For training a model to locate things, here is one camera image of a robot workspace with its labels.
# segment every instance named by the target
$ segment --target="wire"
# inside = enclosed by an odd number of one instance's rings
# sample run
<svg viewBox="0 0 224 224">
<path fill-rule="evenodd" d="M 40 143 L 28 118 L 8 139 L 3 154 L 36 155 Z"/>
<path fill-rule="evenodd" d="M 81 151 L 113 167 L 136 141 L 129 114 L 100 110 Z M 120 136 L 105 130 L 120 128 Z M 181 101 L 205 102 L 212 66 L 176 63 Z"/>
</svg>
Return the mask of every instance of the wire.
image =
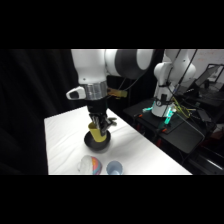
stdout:
<svg viewBox="0 0 224 224">
<path fill-rule="evenodd" d="M 191 125 L 189 122 L 187 122 L 183 117 L 181 117 L 179 114 L 177 114 L 178 117 L 180 117 L 184 122 L 186 122 L 189 126 L 191 126 L 195 131 L 197 131 L 203 138 L 202 140 L 195 146 L 195 148 L 189 153 L 189 155 L 182 161 L 182 165 L 186 161 L 186 159 L 193 153 L 193 151 L 205 140 L 205 136 L 203 133 L 201 133 L 197 128 L 195 128 L 193 125 Z"/>
<path fill-rule="evenodd" d="M 179 102 L 177 101 L 177 99 L 174 97 L 174 93 L 171 91 L 170 87 L 167 86 L 167 88 L 169 89 L 170 93 L 172 94 L 172 97 L 174 99 L 174 102 L 175 102 L 175 106 L 176 106 L 176 110 L 180 113 L 182 113 L 186 118 L 189 118 L 191 116 L 190 112 L 188 111 L 188 109 L 184 106 L 180 106 Z"/>
<path fill-rule="evenodd" d="M 124 82 L 126 81 L 126 79 L 127 78 L 125 78 L 124 80 L 123 80 L 123 82 L 121 83 L 121 85 L 120 85 L 120 87 L 118 88 L 118 90 L 120 90 L 121 89 L 121 87 L 124 85 Z"/>
<path fill-rule="evenodd" d="M 188 125 L 190 125 L 194 130 L 196 130 L 202 137 L 203 141 L 205 139 L 205 136 L 202 132 L 200 132 L 197 128 L 195 128 L 193 125 L 191 125 L 189 122 L 187 122 L 183 117 L 181 117 L 179 114 L 177 114 L 178 117 L 180 117 L 184 122 L 186 122 Z"/>
<path fill-rule="evenodd" d="M 124 82 L 126 81 L 126 79 L 127 79 L 127 78 L 125 78 L 125 79 L 123 80 L 123 82 L 121 83 L 121 85 L 120 85 L 120 87 L 118 88 L 118 90 L 121 89 L 121 87 L 123 86 L 123 84 L 124 84 Z"/>
<path fill-rule="evenodd" d="M 183 79 L 184 79 L 184 77 L 185 77 L 185 75 L 186 75 L 186 73 L 187 73 L 187 71 L 188 71 L 189 67 L 191 66 L 191 64 L 192 64 L 192 62 L 193 62 L 193 60 L 194 60 L 194 57 L 195 57 L 195 55 L 196 55 L 197 51 L 198 51 L 198 49 L 196 49 L 196 50 L 195 50 L 194 55 L 193 55 L 192 59 L 190 60 L 189 65 L 187 66 L 186 71 L 184 72 L 184 74 L 183 74 L 182 78 L 181 78 L 181 79 L 180 79 L 180 81 L 178 82 L 178 85 L 180 85 L 180 84 L 182 83 L 182 81 L 183 81 Z"/>
<path fill-rule="evenodd" d="M 217 86 L 211 86 L 211 87 L 214 87 L 214 88 L 216 88 L 217 90 L 220 90 Z"/>
<path fill-rule="evenodd" d="M 138 81 L 139 79 L 137 79 L 131 86 L 129 86 L 127 89 L 124 89 L 123 91 L 127 91 L 129 90 L 133 85 L 135 85 L 135 83 Z"/>
</svg>

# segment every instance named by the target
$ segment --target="black cable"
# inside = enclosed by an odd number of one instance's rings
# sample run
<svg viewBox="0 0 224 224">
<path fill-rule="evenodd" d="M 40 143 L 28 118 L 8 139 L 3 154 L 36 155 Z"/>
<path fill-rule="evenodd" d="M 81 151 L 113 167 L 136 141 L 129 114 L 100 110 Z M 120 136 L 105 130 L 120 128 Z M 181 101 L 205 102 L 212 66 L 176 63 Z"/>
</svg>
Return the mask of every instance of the black cable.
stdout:
<svg viewBox="0 0 224 224">
<path fill-rule="evenodd" d="M 181 78 L 180 81 L 178 82 L 178 85 L 180 85 L 180 84 L 182 83 L 182 81 L 183 81 L 183 79 L 184 79 L 184 77 L 185 77 L 185 75 L 186 75 L 186 73 L 187 73 L 187 71 L 188 71 L 188 69 L 189 69 L 191 63 L 193 62 L 193 60 L 194 60 L 194 58 L 195 58 L 195 55 L 196 55 L 197 51 L 198 51 L 198 49 L 195 50 L 194 55 L 193 55 L 192 59 L 190 60 L 189 65 L 187 66 L 186 71 L 184 72 L 182 78 Z"/>
<path fill-rule="evenodd" d="M 121 89 L 121 87 L 124 85 L 124 82 L 126 81 L 126 79 L 127 78 L 125 78 L 124 80 L 123 80 L 123 82 L 121 83 L 121 85 L 120 85 L 120 87 L 118 88 L 118 90 L 120 90 Z"/>
</svg>

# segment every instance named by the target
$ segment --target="cable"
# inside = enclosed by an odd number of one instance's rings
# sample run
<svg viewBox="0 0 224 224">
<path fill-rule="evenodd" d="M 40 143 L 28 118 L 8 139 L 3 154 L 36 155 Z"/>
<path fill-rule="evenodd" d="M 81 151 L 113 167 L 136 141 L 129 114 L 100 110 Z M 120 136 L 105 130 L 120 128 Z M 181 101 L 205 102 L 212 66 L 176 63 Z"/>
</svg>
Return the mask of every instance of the cable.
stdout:
<svg viewBox="0 0 224 224">
<path fill-rule="evenodd" d="M 193 125 L 191 125 L 189 122 L 187 122 L 183 117 L 181 117 L 179 114 L 177 114 L 178 117 L 180 117 L 184 122 L 186 122 L 188 125 L 190 125 L 194 130 L 196 130 L 202 137 L 203 141 L 205 139 L 205 136 L 202 132 L 200 132 L 197 128 L 195 128 Z"/>
<path fill-rule="evenodd" d="M 127 79 L 127 78 L 125 78 L 125 79 L 123 80 L 123 82 L 121 83 L 121 85 L 120 85 L 120 87 L 118 88 L 118 90 L 121 89 L 121 87 L 123 86 L 123 84 L 124 84 L 124 82 L 126 81 L 126 79 Z"/>
<path fill-rule="evenodd" d="M 123 86 L 123 84 L 124 84 L 124 82 L 126 81 L 126 79 L 127 78 L 125 78 L 124 80 L 123 80 L 123 82 L 121 83 L 121 85 L 120 85 L 120 87 L 118 88 L 118 90 L 120 90 L 121 89 L 121 87 Z"/>
<path fill-rule="evenodd" d="M 187 71 L 188 71 L 189 67 L 191 66 L 191 63 L 192 63 L 192 62 L 193 62 L 193 60 L 194 60 L 194 57 L 195 57 L 195 55 L 196 55 L 197 51 L 198 51 L 198 49 L 196 49 L 196 51 L 194 52 L 194 55 L 193 55 L 193 57 L 192 57 L 192 59 L 191 59 L 191 61 L 190 61 L 189 65 L 187 66 L 187 69 L 186 69 L 186 71 L 184 72 L 184 74 L 183 74 L 182 78 L 181 78 L 181 79 L 180 79 L 180 81 L 178 82 L 178 85 L 180 85 L 180 84 L 182 83 L 182 81 L 183 81 L 183 79 L 184 79 L 184 77 L 185 77 L 185 75 L 186 75 L 186 73 L 187 73 Z"/>
<path fill-rule="evenodd" d="M 129 86 L 127 89 L 124 89 L 123 91 L 129 90 L 139 79 L 137 79 L 131 86 Z"/>
<path fill-rule="evenodd" d="M 217 86 L 211 86 L 211 87 L 214 87 L 214 88 L 216 88 L 217 90 L 220 90 Z"/>
<path fill-rule="evenodd" d="M 203 137 L 202 140 L 191 151 L 191 153 L 189 153 L 189 155 L 182 161 L 182 165 L 183 165 L 184 162 L 186 161 L 186 159 L 193 153 L 193 151 L 205 140 L 205 136 L 197 128 L 195 128 L 193 125 L 191 125 L 189 122 L 187 122 L 184 118 L 182 118 L 179 114 L 177 114 L 177 116 L 180 117 L 184 122 L 186 122 L 189 126 L 191 126 L 195 131 L 197 131 Z"/>
</svg>

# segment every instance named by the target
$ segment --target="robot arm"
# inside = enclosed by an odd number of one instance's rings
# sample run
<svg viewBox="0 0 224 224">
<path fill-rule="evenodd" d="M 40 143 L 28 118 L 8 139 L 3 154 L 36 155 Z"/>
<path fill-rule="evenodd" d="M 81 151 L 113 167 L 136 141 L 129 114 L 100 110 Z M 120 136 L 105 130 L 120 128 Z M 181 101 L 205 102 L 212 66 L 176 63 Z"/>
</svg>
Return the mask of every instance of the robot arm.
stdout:
<svg viewBox="0 0 224 224">
<path fill-rule="evenodd" d="M 189 66 L 188 49 L 166 49 L 165 55 L 171 62 L 158 64 L 154 71 L 158 84 L 154 95 L 156 102 L 152 113 L 158 117 L 168 117 L 169 111 L 174 107 L 170 101 L 172 98 L 171 92 L 175 92 L 179 87 L 179 82 L 187 82 L 196 72 L 193 64 Z"/>
<path fill-rule="evenodd" d="M 80 86 L 69 91 L 67 98 L 86 100 L 93 121 L 89 128 L 90 131 L 92 128 L 91 134 L 96 142 L 105 141 L 107 130 L 116 124 L 106 114 L 107 75 L 138 79 L 148 70 L 153 54 L 153 49 L 72 49 Z M 196 71 L 192 64 L 187 70 L 190 62 L 188 49 L 166 50 L 165 54 L 171 62 L 160 63 L 155 68 L 158 84 L 152 113 L 158 117 L 168 117 L 173 107 L 171 92 L 175 90 L 183 74 L 185 76 L 182 81 L 185 82 Z"/>
<path fill-rule="evenodd" d="M 80 86 L 69 91 L 67 98 L 86 100 L 101 136 L 115 124 L 106 115 L 107 75 L 138 79 L 149 68 L 153 52 L 153 49 L 72 49 Z"/>
</svg>

